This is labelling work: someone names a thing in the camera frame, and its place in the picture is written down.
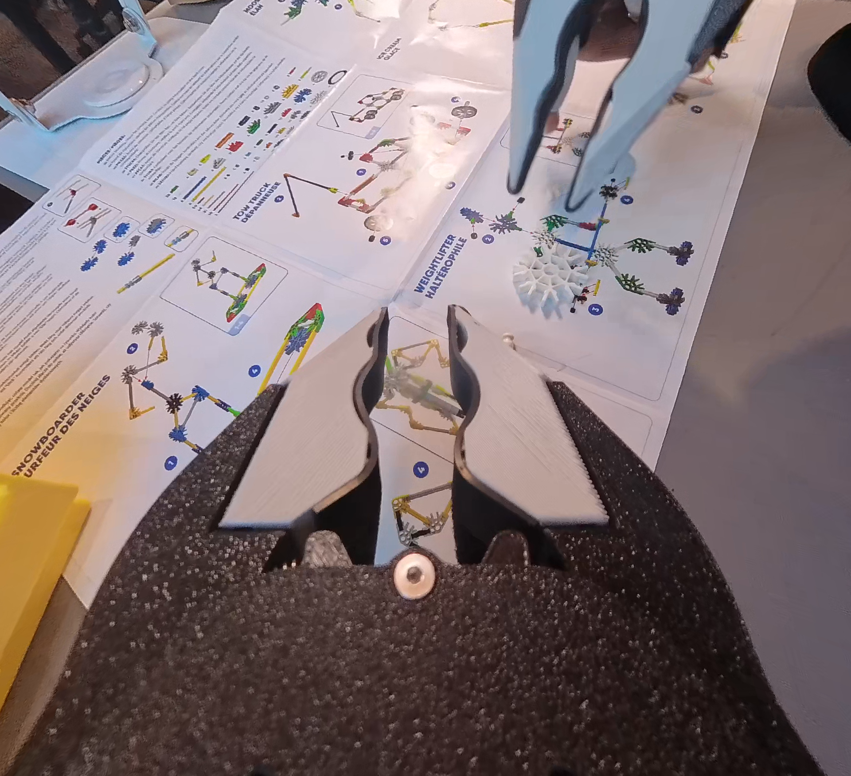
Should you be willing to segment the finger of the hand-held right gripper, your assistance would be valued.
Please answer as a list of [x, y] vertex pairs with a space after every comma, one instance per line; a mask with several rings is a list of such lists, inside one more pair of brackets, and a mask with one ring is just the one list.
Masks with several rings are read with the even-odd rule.
[[644, 0], [644, 33], [614, 80], [574, 177], [566, 210], [605, 184], [689, 74], [692, 50], [715, 0]]
[[507, 188], [524, 186], [586, 42], [593, 0], [515, 0]]

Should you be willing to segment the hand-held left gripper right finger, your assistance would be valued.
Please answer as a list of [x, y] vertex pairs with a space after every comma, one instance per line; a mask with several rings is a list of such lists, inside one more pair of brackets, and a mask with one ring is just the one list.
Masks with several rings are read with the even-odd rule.
[[461, 564], [519, 533], [533, 563], [564, 568], [550, 529], [599, 528], [609, 515], [549, 379], [463, 307], [448, 307], [452, 391], [464, 415], [453, 446], [452, 519]]

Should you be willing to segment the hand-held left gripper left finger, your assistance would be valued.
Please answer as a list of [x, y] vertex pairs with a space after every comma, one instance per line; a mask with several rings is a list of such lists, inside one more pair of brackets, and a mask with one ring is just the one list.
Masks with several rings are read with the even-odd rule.
[[338, 535], [354, 564], [375, 562], [381, 490], [369, 418], [382, 397], [389, 317], [378, 309], [288, 380], [250, 446], [219, 526], [284, 530], [276, 554], [304, 556]]

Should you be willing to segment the white instruction sheet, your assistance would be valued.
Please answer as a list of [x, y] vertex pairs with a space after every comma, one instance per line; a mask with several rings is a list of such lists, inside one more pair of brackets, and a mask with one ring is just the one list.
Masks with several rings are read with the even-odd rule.
[[[172, 477], [385, 305], [380, 559], [450, 554], [450, 303], [654, 466], [793, 0], [755, 0], [633, 146], [636, 171], [569, 213], [621, 64], [578, 63], [509, 194], [514, 5], [235, 0], [2, 236], [2, 472], [91, 501], [66, 569], [82, 602]], [[597, 288], [548, 319], [512, 269], [556, 243]]]

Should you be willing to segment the white snowflake connector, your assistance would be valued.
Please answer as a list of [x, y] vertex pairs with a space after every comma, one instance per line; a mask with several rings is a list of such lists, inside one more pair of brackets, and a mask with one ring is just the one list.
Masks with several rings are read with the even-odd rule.
[[519, 257], [512, 281], [530, 311], [561, 318], [595, 293], [597, 281], [589, 277], [589, 270], [583, 251], [560, 243], [540, 245]]

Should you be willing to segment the yellow plastic bin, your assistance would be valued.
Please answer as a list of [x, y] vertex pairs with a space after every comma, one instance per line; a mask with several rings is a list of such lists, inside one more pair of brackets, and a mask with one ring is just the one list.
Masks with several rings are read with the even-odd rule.
[[1, 475], [1, 703], [90, 513], [69, 484]]

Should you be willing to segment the wooden clipboard stand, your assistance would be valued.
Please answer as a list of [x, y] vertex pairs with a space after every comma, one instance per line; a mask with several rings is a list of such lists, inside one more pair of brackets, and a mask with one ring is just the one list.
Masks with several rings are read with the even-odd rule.
[[155, 58], [158, 43], [138, 0], [117, 0], [125, 32], [85, 64], [72, 70], [56, 101], [11, 99], [2, 93], [2, 108], [40, 132], [55, 132], [79, 120], [103, 120], [122, 114], [164, 74]]

